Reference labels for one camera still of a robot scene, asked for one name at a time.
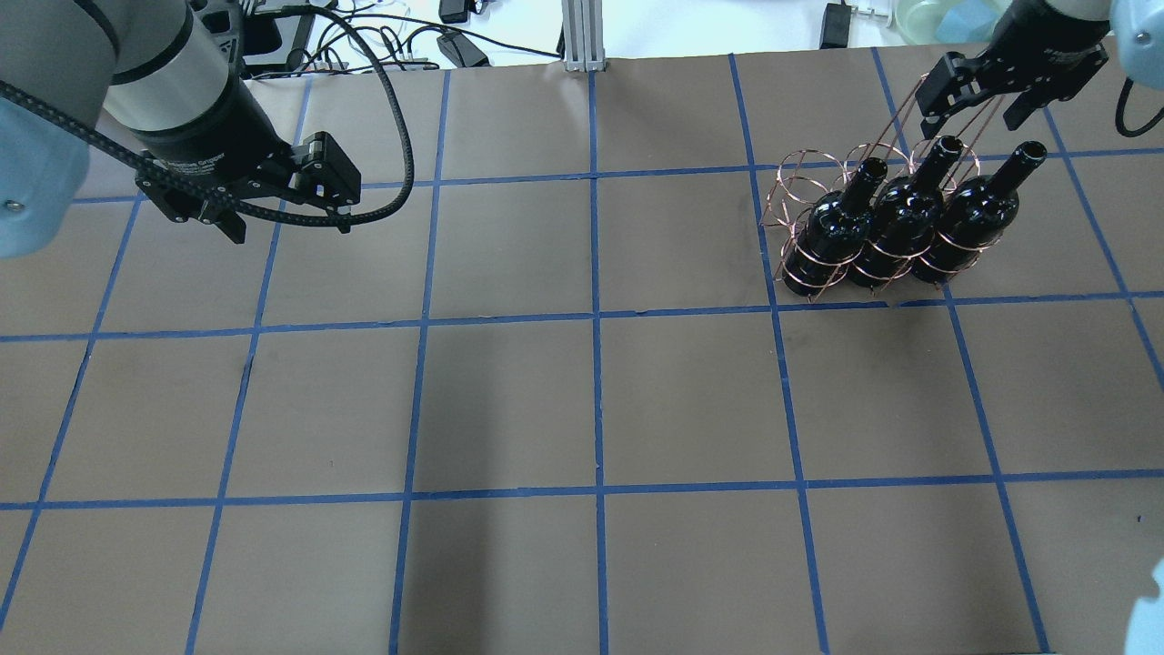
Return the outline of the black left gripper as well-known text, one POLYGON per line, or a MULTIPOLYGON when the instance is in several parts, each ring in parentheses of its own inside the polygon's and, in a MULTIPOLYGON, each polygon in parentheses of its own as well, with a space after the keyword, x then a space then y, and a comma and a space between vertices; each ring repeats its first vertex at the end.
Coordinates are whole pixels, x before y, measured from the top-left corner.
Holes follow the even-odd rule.
MULTIPOLYGON (((340 235, 354 229, 354 205, 361 199, 361 175, 357 166, 327 131, 315 131, 301 145, 283 144, 249 175, 236 181, 217 181, 210 176, 186 175, 189 181, 215 188, 251 202, 262 198, 278 198, 294 205, 308 205, 322 211, 321 227, 333 227, 340 235)), ((233 244, 244 245, 246 222, 241 212, 225 205, 213 205, 189 190, 170 181, 154 181, 137 173, 136 183, 146 198, 173 223, 190 220, 217 227, 233 244)))

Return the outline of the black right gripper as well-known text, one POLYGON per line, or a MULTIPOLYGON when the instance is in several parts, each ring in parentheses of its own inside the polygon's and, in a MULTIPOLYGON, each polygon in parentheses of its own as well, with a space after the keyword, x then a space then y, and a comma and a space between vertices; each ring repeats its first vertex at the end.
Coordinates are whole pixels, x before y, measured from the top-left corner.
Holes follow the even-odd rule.
POLYGON ((1008 93, 1016 98, 1003 113, 1003 124, 1007 130, 1018 130, 1039 108, 1073 99, 1108 62, 1109 51, 1103 45, 1077 54, 1046 48, 1027 54, 944 51, 916 91, 920 133, 923 138, 935 138, 947 118, 1008 93))

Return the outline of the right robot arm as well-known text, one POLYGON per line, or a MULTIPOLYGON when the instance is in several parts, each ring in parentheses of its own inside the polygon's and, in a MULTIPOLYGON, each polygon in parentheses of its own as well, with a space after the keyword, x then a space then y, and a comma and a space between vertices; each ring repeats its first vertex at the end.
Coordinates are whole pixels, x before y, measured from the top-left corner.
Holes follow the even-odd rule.
POLYGON ((1073 99, 1109 62, 1103 38, 1117 38, 1124 83, 1114 124, 1136 138, 1161 124, 1161 112, 1130 127, 1124 112, 1134 86, 1161 90, 1163 7, 1159 1, 1013 1, 998 19, 987 45, 968 57, 947 51, 914 93, 920 133, 938 136, 964 109, 1013 93, 1003 113, 1007 130, 1051 104, 1073 99))

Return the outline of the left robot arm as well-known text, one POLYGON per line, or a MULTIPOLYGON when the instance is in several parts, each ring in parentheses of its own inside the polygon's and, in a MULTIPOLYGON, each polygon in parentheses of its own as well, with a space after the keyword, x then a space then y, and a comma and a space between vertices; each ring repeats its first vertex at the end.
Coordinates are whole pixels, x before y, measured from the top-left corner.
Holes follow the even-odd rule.
MULTIPOLYGON (((244 86, 246 22, 275 45, 269 1, 3 1, 3 83, 79 124, 106 115, 144 145, 151 165, 250 200, 279 197, 345 213, 360 202, 361 175, 336 140, 291 145, 244 86)), ((3 99, 3 258, 36 252, 59 232, 90 170, 90 145, 3 99)), ((137 176, 163 216, 212 225, 246 240, 227 207, 137 176)))

